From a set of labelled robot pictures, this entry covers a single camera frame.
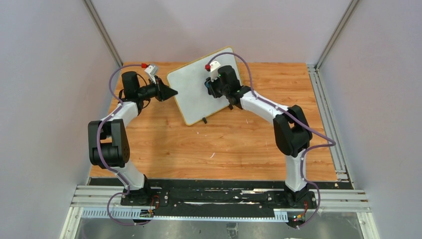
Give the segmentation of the yellow framed whiteboard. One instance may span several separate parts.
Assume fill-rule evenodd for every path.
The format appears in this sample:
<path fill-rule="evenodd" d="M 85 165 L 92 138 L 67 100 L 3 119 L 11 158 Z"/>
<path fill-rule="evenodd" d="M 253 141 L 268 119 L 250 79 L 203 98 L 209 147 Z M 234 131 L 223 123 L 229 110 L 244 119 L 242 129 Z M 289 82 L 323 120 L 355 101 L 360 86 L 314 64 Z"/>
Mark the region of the yellow framed whiteboard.
<path fill-rule="evenodd" d="M 186 125 L 193 125 L 228 107 L 229 101 L 226 97 L 216 99 L 208 94 L 205 82 L 210 73 L 205 70 L 205 65 L 213 56 L 224 52 L 225 54 L 217 57 L 216 61 L 222 66 L 232 66 L 242 84 L 237 59 L 230 54 L 233 51 L 231 46 L 221 48 L 168 73 L 168 85 L 178 92 L 175 101 Z"/>

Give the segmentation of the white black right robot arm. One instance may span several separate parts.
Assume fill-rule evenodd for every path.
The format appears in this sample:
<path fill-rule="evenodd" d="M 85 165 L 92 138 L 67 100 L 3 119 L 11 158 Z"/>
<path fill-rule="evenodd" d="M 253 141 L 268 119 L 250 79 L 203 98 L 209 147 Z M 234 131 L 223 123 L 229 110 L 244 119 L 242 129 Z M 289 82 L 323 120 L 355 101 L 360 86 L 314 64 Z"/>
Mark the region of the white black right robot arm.
<path fill-rule="evenodd" d="M 216 99 L 226 97 L 230 107 L 252 112 L 272 124 L 276 146 L 286 159 L 286 197 L 293 202 L 301 200 L 309 191 L 305 181 L 306 156 L 303 153 L 312 139 L 302 108 L 277 104 L 251 87 L 242 85 L 230 65 L 221 66 L 214 61 L 206 64 L 205 70 L 210 74 L 205 81 L 209 95 Z"/>

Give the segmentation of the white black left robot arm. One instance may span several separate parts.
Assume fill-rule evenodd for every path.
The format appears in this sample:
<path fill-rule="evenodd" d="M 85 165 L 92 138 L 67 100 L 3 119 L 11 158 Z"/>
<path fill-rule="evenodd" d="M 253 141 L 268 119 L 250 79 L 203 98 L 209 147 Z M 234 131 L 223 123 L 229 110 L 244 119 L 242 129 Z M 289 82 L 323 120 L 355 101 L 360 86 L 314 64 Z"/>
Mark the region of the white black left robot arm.
<path fill-rule="evenodd" d="M 155 76 L 141 86 L 138 73 L 122 74 L 123 90 L 117 96 L 115 110 L 102 120 L 88 124 L 89 159 L 92 165 L 114 173 L 124 185 L 126 197 L 149 199 L 152 190 L 147 177 L 130 161 L 130 146 L 126 133 L 129 123 L 138 117 L 153 98 L 162 102 L 174 97 L 178 91 L 170 88 Z"/>

